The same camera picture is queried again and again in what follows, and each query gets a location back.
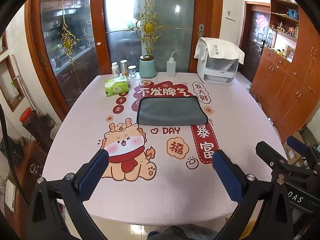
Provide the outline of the small glass jar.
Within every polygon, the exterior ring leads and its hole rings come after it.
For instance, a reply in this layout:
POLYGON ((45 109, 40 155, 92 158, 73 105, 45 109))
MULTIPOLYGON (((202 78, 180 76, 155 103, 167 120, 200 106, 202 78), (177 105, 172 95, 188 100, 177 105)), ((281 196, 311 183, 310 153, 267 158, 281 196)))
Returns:
POLYGON ((128 71, 129 71, 129 77, 136 77, 136 75, 137 75, 137 66, 136 65, 128 66, 128 71))

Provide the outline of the purple grey microfibre towel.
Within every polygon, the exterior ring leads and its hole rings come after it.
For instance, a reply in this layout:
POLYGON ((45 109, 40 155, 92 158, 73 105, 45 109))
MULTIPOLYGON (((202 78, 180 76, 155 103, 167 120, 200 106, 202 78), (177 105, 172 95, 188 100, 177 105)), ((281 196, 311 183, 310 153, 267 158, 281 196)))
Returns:
POLYGON ((146 126, 205 125, 208 116, 195 96, 143 98, 138 107, 137 123, 146 126))

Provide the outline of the white squeeze bottle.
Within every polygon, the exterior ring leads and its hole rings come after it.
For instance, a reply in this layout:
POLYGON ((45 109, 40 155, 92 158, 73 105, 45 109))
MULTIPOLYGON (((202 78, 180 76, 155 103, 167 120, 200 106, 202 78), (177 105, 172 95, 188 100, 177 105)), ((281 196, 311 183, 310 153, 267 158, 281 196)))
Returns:
POLYGON ((171 56, 169 57, 167 61, 167 76, 168 77, 174 77, 176 75, 176 61, 174 59, 174 53, 178 50, 175 50, 172 52, 171 56))

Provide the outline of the white pill bottle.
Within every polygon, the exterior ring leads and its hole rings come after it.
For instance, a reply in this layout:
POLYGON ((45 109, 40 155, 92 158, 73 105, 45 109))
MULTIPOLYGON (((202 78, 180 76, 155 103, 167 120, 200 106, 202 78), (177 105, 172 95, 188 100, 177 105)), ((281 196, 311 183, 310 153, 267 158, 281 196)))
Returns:
POLYGON ((117 62, 112 62, 111 69, 112 69, 113 77, 119 77, 120 76, 119 65, 118 65, 117 62))

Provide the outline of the red lidded container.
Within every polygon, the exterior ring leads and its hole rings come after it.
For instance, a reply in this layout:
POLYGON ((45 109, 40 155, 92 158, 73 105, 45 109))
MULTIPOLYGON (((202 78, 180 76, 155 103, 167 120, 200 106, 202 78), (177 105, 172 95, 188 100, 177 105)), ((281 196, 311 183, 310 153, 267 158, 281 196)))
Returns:
POLYGON ((24 110, 24 112, 20 116, 20 122, 26 123, 29 122, 34 117, 34 112, 31 107, 28 107, 24 110))

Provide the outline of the green tissue pack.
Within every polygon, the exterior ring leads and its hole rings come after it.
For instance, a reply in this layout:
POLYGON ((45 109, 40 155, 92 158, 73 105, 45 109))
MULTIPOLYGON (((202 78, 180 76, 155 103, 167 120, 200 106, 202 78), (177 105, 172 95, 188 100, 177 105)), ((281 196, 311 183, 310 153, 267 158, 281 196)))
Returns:
POLYGON ((113 77, 105 81, 104 90, 107 97, 129 91, 129 83, 125 76, 113 77))

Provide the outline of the glass sliding door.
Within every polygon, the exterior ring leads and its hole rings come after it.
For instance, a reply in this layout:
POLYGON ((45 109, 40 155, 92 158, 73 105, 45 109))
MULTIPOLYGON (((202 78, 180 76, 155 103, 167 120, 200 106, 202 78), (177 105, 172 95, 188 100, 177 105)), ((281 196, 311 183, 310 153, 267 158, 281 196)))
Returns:
POLYGON ((223 0, 27 0, 25 31, 40 84, 64 119, 91 81, 111 64, 155 58, 163 72, 196 72, 201 36, 220 35, 223 0))

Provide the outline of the teal ceramic canister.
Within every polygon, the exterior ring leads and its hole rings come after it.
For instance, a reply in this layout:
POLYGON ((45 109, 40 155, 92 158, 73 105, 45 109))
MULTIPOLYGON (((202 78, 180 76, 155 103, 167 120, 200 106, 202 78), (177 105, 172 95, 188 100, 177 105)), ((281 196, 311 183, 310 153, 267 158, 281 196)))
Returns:
POLYGON ((140 56, 139 74, 142 78, 153 78, 157 75, 155 59, 152 55, 140 56))

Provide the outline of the brown wooden cabinet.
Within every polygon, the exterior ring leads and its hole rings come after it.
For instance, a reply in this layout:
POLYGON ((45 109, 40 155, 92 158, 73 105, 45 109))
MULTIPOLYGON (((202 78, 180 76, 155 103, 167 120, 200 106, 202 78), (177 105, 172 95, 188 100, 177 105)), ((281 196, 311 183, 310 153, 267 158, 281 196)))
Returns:
POLYGON ((250 92, 282 141, 319 107, 319 33, 298 4, 270 1, 268 37, 250 92))

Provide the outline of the white appliance with cloth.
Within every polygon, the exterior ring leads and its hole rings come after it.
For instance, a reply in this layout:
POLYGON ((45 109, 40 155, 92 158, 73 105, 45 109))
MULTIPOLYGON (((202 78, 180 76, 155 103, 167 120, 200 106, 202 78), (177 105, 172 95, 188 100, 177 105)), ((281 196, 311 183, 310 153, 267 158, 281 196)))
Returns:
POLYGON ((197 74, 202 82, 215 85, 231 85, 238 65, 244 63, 245 53, 232 42, 219 38, 199 38, 194 58, 197 74))

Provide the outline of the cartoon printed tablecloth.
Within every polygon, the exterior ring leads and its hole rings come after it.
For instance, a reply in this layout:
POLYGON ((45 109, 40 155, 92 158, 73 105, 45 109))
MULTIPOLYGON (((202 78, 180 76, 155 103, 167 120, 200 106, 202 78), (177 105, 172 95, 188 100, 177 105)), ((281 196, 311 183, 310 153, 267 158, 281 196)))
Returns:
POLYGON ((103 147, 110 155, 141 150, 137 166, 111 163, 85 202, 91 215, 128 224, 176 225, 211 220, 232 213, 231 201, 212 167, 221 149, 246 174, 271 179, 271 168, 255 152, 264 141, 278 153, 284 148, 256 101, 238 82, 202 83, 196 74, 164 73, 153 79, 129 79, 127 94, 108 97, 97 76, 64 119, 48 153, 43 176, 62 179, 75 173, 103 147), (142 98, 164 96, 199 100, 208 122, 197 126, 143 126, 137 123, 142 98))

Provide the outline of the dark wooden entrance door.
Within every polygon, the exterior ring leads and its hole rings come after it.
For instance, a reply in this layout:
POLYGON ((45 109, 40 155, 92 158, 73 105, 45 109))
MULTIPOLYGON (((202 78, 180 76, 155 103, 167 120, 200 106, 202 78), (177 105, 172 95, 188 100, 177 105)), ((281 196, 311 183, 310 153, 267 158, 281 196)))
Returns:
POLYGON ((270 20, 270 6, 245 2, 240 48, 245 53, 239 72, 250 82, 256 74, 265 45, 270 20))

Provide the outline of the cardboard box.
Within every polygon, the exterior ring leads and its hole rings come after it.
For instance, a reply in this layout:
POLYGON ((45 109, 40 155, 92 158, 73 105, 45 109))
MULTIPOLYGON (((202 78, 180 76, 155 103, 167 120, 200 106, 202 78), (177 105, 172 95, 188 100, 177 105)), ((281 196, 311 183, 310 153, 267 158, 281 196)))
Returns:
POLYGON ((283 147, 290 165, 303 168, 319 165, 319 143, 307 127, 289 136, 283 147))

